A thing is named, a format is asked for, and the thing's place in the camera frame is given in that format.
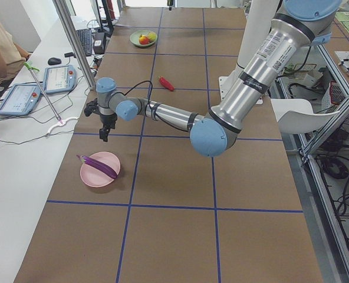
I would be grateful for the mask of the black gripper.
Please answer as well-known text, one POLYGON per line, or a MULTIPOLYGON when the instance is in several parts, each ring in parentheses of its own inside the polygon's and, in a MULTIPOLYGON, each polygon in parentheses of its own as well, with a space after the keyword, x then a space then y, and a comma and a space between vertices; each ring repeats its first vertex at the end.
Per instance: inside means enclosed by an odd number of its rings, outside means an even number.
POLYGON ((103 124, 103 127, 99 130, 99 138, 103 142, 108 142, 108 135, 110 133, 110 130, 115 129, 116 127, 117 114, 111 114, 111 115, 101 114, 100 120, 103 124))

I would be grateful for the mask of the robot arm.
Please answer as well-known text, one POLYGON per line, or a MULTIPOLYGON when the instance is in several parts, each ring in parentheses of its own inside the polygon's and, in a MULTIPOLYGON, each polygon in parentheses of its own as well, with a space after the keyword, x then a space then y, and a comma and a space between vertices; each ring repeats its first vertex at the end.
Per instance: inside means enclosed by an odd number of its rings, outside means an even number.
POLYGON ((203 156, 222 154, 233 146, 244 118, 295 52, 330 40, 340 5, 340 1, 253 1, 242 41, 251 55, 246 66, 230 73, 223 84, 226 94, 204 116, 150 98, 128 97, 117 91, 113 79, 100 78, 96 84, 103 124, 100 138, 107 141, 117 119, 142 115, 188 132, 193 148, 203 156))

